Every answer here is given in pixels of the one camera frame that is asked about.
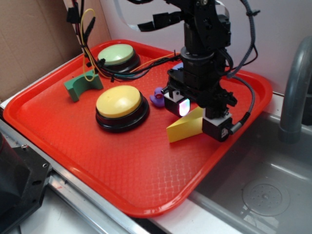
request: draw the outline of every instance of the tray rim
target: tray rim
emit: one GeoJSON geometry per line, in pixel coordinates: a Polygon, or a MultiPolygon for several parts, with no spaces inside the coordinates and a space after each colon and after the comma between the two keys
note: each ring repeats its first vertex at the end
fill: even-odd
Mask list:
{"type": "MultiPolygon", "coordinates": [[[[95,50],[95,48],[98,48],[100,46],[108,46],[114,43],[128,43],[128,44],[131,44],[133,47],[142,48],[143,50],[146,50],[146,51],[156,50],[158,54],[161,56],[163,56],[164,54],[166,55],[170,53],[169,51],[162,50],[156,47],[140,44],[140,43],[129,41],[129,40],[122,40],[122,39],[111,40],[108,42],[101,43],[97,45],[96,47],[94,47],[92,51],[95,50]]],[[[41,142],[41,139],[39,139],[36,136],[29,136],[29,135],[33,135],[32,131],[29,130],[27,127],[23,126],[18,120],[14,119],[14,116],[16,116],[17,112],[19,111],[19,108],[23,104],[25,104],[31,98],[35,97],[39,93],[43,92],[47,87],[49,87],[51,85],[51,80],[53,81],[53,84],[58,82],[59,78],[56,76],[55,77],[53,76],[55,72],[58,72],[59,70],[62,70],[62,69],[66,69],[81,61],[82,61],[82,55],[64,64],[58,70],[51,72],[45,78],[36,82],[33,86],[26,88],[16,97],[14,97],[4,109],[4,112],[3,112],[4,119],[41,149],[43,147],[42,144],[44,144],[44,142],[41,142]]],[[[128,204],[126,205],[127,208],[123,209],[122,207],[120,207],[120,204],[122,203],[122,205],[125,205],[125,202],[127,202],[127,200],[117,195],[116,193],[114,193],[110,188],[108,188],[105,185],[104,186],[108,193],[109,198],[107,197],[104,197],[104,198],[110,201],[111,203],[113,203],[115,206],[117,206],[120,210],[127,213],[128,215],[135,216],[135,217],[144,217],[144,218],[163,214],[164,212],[170,211],[174,207],[181,204],[184,201],[184,199],[186,199],[187,196],[191,193],[191,191],[198,185],[198,183],[206,176],[206,174],[219,162],[219,160],[223,157],[223,155],[236,142],[236,140],[244,133],[244,131],[250,126],[250,124],[261,114],[263,109],[267,106],[267,104],[270,102],[272,98],[272,95],[273,95],[272,87],[270,83],[264,77],[257,75],[257,74],[253,74],[251,72],[246,72],[246,71],[241,71],[237,73],[237,76],[243,79],[247,79],[247,82],[251,86],[260,88],[262,90],[261,92],[258,92],[260,94],[260,102],[257,104],[257,107],[253,109],[253,112],[249,121],[247,121],[246,124],[235,135],[233,135],[235,137],[230,137],[227,139],[226,147],[219,147],[217,149],[215,153],[219,153],[219,155],[221,156],[215,157],[213,160],[206,161],[206,163],[201,167],[201,169],[192,178],[192,181],[194,180],[197,181],[196,183],[192,183],[192,181],[189,181],[179,191],[179,193],[176,194],[176,196],[173,199],[171,199],[170,201],[167,201],[166,203],[162,205],[157,205],[155,207],[149,207],[149,208],[136,207],[128,202],[128,204]]],[[[235,83],[240,83],[239,81],[234,80],[234,79],[231,79],[230,81],[235,82],[235,83]]],[[[49,149],[49,146],[47,147],[48,147],[48,150],[45,149],[43,151],[45,152],[47,151],[46,153],[48,154],[51,149],[49,149]]],[[[97,182],[95,183],[95,181],[93,181],[91,183],[89,182],[86,184],[90,187],[90,184],[94,186],[95,184],[99,184],[99,183],[97,182]]]]}

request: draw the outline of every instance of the metal sink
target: metal sink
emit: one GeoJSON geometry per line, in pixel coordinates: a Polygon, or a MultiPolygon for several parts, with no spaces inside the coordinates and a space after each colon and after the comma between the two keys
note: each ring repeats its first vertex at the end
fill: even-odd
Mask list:
{"type": "Polygon", "coordinates": [[[312,130],[278,140],[279,118],[263,113],[190,199],[242,233],[312,233],[312,130]]]}

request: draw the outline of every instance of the plastic tray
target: plastic tray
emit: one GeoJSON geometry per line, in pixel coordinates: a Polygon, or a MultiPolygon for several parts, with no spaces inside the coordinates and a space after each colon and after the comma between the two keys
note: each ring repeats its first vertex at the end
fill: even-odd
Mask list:
{"type": "MultiPolygon", "coordinates": [[[[127,40],[114,40],[92,49],[127,43],[146,62],[171,52],[127,40]]],[[[102,78],[104,90],[89,90],[74,103],[64,82],[82,74],[82,56],[65,64],[15,97],[5,108],[4,118],[72,174],[130,216],[151,217],[179,205],[222,158],[272,97],[263,77],[241,72],[255,90],[256,103],[250,119],[236,134],[220,143],[205,134],[169,143],[166,127],[177,117],[150,104],[148,119],[126,133],[103,131],[96,122],[96,100],[121,84],[138,88],[149,100],[159,86],[166,86],[169,62],[146,76],[126,83],[102,78]]],[[[236,80],[221,81],[233,91],[238,104],[230,109],[234,122],[247,111],[251,93],[236,80]]]]}

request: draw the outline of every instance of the purple toy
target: purple toy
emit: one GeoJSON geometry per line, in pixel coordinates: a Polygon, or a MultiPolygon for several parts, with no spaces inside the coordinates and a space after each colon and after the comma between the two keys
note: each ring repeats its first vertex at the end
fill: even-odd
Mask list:
{"type": "Polygon", "coordinates": [[[165,106],[165,98],[164,95],[161,93],[161,90],[161,87],[157,87],[154,91],[154,95],[150,95],[151,102],[157,107],[165,106]]]}

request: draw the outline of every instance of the yellow wedge block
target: yellow wedge block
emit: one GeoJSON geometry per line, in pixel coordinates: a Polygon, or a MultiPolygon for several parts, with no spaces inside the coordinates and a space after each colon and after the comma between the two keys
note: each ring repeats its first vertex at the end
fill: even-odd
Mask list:
{"type": "Polygon", "coordinates": [[[169,142],[175,142],[202,133],[203,109],[195,108],[186,116],[167,127],[169,142]]]}

